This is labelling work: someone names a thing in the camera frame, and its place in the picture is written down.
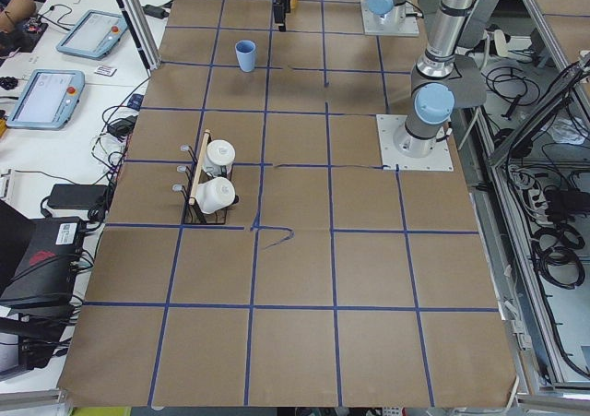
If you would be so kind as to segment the person hand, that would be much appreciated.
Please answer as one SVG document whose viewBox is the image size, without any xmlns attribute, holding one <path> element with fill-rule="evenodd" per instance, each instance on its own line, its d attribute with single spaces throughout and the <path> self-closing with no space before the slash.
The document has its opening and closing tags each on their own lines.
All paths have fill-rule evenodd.
<svg viewBox="0 0 590 416">
<path fill-rule="evenodd" d="M 34 15 L 36 4 L 33 0 L 9 0 L 1 11 L 1 31 L 9 33 L 16 25 Z"/>
</svg>

